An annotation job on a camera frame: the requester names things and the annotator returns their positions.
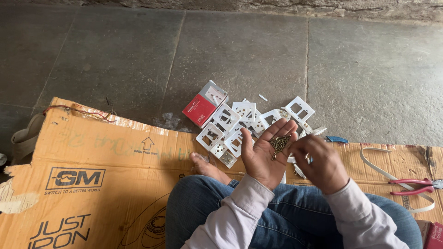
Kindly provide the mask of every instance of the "red pliers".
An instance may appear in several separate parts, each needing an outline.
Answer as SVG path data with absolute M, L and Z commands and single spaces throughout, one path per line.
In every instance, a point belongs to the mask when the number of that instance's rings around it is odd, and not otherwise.
M 424 187 L 412 190 L 412 191 L 405 191 L 405 192 L 391 192 L 391 195 L 416 195 L 423 193 L 425 191 L 432 193 L 434 192 L 434 189 L 443 189 L 443 180 L 429 180 L 428 178 L 425 178 L 423 180 L 414 180 L 414 179 L 401 179 L 401 180 L 395 180 L 395 181 L 389 181 L 388 183 L 416 183 L 424 185 Z

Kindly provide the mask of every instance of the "wire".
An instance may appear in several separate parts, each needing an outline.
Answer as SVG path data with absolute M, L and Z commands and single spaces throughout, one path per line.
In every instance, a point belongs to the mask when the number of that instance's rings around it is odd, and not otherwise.
M 87 112 L 87 111 L 78 110 L 78 109 L 75 109 L 75 108 L 69 107 L 69 106 L 67 106 L 67 105 L 50 105 L 48 108 L 46 108 L 46 109 L 43 111 L 43 115 L 46 117 L 46 113 L 47 113 L 49 110 L 51 110 L 52 108 L 56 108 L 56 107 L 63 107 L 63 108 L 67 108 L 67 109 L 69 109 L 69 110 L 78 111 L 79 113 L 83 113 L 83 114 L 91 115 L 91 116 L 96 117 L 96 118 L 98 118 L 98 119 L 100 119 L 100 120 L 105 120 L 105 121 L 107 121 L 108 123 L 113 123 L 113 122 L 116 121 L 116 120 L 111 121 L 111 120 L 108 119 L 108 117 L 109 117 L 111 114 L 108 114 L 107 116 L 103 116 L 103 115 L 101 115 L 100 113 L 90 113 L 90 112 Z

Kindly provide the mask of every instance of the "stone wall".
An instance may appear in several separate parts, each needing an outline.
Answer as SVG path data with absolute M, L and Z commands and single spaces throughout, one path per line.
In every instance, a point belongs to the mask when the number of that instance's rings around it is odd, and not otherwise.
M 443 23 L 443 0 L 0 0 L 38 4 L 121 4 L 127 7 L 277 12 Z

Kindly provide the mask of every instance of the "red wire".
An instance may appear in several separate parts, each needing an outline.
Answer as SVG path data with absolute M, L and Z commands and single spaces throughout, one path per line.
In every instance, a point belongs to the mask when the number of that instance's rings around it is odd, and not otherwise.
M 113 122 L 116 121 L 116 120 L 111 121 L 111 120 L 107 119 L 105 116 L 101 115 L 100 113 L 90 113 L 90 112 L 87 112 L 87 111 L 78 110 L 78 109 L 75 109 L 75 108 L 69 107 L 69 106 L 67 106 L 67 105 L 51 105 L 51 106 L 49 106 L 48 108 L 46 108 L 46 109 L 43 111 L 43 115 L 46 117 L 46 113 L 47 113 L 49 110 L 51 110 L 52 108 L 56 108 L 56 107 L 64 107 L 64 108 L 68 108 L 68 109 L 73 110 L 73 111 L 78 111 L 79 113 L 89 114 L 89 115 L 92 115 L 92 116 L 94 116 L 94 115 L 99 115 L 99 116 L 102 117 L 103 120 L 106 120 L 108 123 L 113 123 Z

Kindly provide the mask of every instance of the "arrow symbol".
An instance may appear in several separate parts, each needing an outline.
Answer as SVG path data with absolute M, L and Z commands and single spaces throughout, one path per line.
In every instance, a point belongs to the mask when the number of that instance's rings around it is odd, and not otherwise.
M 143 143 L 143 150 L 149 151 L 151 150 L 151 145 L 154 145 L 154 142 L 148 137 L 145 140 L 141 141 Z

